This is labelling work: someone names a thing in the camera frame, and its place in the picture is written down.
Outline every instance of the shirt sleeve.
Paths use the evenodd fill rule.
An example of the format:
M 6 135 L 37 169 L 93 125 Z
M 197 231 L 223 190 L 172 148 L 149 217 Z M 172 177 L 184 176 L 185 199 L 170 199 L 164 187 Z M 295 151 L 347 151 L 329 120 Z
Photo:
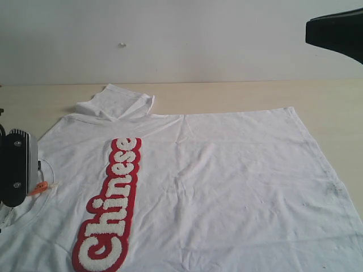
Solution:
M 76 112 L 116 121 L 120 118 L 139 118 L 149 113 L 155 96 L 133 92 L 112 84 L 90 101 L 76 104 Z

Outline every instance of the white t-shirt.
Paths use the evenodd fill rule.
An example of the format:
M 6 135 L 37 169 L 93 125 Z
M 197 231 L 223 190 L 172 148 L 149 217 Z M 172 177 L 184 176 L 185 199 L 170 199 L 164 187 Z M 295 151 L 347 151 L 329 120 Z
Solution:
M 108 85 L 39 141 L 0 271 L 362 271 L 363 225 L 293 108 L 155 115 Z

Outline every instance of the orange plastic tag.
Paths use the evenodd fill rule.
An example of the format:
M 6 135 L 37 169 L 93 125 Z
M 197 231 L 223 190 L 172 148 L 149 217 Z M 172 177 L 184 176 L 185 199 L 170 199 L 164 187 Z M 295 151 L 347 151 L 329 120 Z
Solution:
M 32 192 L 30 192 L 29 196 L 34 196 L 35 194 L 40 194 L 40 193 L 44 192 L 45 190 L 47 190 L 47 188 L 48 188 L 48 183 L 46 181 L 38 183 L 36 185 L 36 187 L 34 188 L 34 190 Z

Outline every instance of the white wall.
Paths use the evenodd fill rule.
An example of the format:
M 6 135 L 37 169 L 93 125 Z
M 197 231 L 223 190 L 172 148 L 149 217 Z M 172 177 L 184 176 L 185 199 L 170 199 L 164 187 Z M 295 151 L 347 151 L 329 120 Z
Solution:
M 362 0 L 1 0 L 0 83 L 362 78 L 358 62 L 305 44 L 309 19 L 362 6 Z

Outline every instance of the light wood surface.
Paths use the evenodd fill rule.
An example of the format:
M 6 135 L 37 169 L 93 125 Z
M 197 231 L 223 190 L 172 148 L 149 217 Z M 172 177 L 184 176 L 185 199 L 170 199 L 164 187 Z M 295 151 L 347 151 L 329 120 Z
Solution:
M 0 123 L 40 138 L 104 85 L 4 86 Z M 258 111 L 294 106 L 348 188 L 363 218 L 363 79 L 240 83 L 117 84 L 156 95 L 156 114 Z

